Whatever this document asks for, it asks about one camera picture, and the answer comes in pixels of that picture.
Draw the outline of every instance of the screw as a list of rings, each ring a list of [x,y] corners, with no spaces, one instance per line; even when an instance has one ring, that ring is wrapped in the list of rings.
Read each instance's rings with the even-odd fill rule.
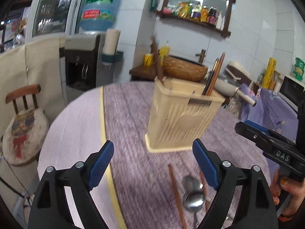
[[[230,167],[230,166],[231,166],[231,163],[230,163],[229,161],[223,161],[223,162],[222,162],[222,165],[223,165],[224,167]]]
[[[47,168],[47,172],[52,172],[53,170],[54,170],[53,166],[49,166],[49,167]]]
[[[253,166],[253,169],[254,169],[256,172],[259,172],[259,171],[260,171],[260,167],[257,166],[257,165],[254,165],[254,166]]]
[[[77,162],[77,163],[75,164],[75,167],[76,167],[76,168],[81,168],[81,167],[83,167],[83,162]]]

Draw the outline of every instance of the purple wood-grain tablecloth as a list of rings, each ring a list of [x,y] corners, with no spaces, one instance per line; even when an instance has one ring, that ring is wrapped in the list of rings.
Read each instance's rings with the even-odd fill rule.
[[[130,82],[104,87],[105,127],[108,140],[115,145],[111,170],[121,211],[129,229],[181,228],[174,201],[168,164],[172,164],[180,196],[185,175],[199,179],[199,167],[191,151],[152,154],[146,149],[144,134],[149,121],[154,84]],[[70,168],[85,160],[100,148],[99,89],[86,92],[58,116],[51,125],[39,159],[39,177],[45,168]],[[220,109],[202,135],[208,150],[215,151],[222,160],[237,167],[259,165],[270,183],[265,157],[254,143],[235,133],[236,118]],[[208,197],[215,191],[207,186]],[[240,188],[236,188],[229,214],[236,211]],[[91,191],[91,196],[110,229],[118,228],[115,220],[106,179]],[[71,192],[67,200],[76,226],[82,227]],[[205,210],[198,213],[199,221]],[[184,211],[187,227],[193,228],[193,215]]]

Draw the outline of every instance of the cat print cushion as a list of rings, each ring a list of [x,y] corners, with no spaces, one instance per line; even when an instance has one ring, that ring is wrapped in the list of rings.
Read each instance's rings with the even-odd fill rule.
[[[19,112],[3,136],[3,154],[10,164],[21,165],[36,158],[49,130],[42,108]]]

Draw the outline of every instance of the green container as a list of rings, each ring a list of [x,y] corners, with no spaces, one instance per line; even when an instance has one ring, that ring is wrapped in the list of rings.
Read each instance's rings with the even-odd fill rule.
[[[292,76],[298,81],[303,80],[305,63],[300,58],[295,58],[294,71],[292,72]]]

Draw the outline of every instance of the wooden mirror frame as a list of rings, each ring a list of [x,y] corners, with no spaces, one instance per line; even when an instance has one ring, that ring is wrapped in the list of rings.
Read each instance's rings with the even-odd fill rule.
[[[211,25],[209,25],[207,23],[194,21],[194,20],[189,19],[189,18],[181,18],[181,17],[178,17],[178,16],[163,14],[162,10],[163,10],[164,7],[168,6],[169,0],[164,0],[163,1],[162,10],[158,11],[157,14],[160,16],[160,18],[175,18],[175,19],[179,19],[179,20],[183,20],[183,21],[192,22],[192,23],[197,24],[197,25],[201,25],[203,27],[209,28],[213,31],[216,31],[216,32],[220,33],[224,38],[226,38],[226,37],[231,35],[231,32],[229,32],[229,23],[230,23],[230,18],[231,18],[232,5],[233,5],[233,3],[236,3],[236,0],[228,0],[228,1],[229,1],[228,9],[227,9],[227,13],[226,13],[226,16],[225,16],[225,23],[224,23],[224,29],[223,30],[212,27]]]

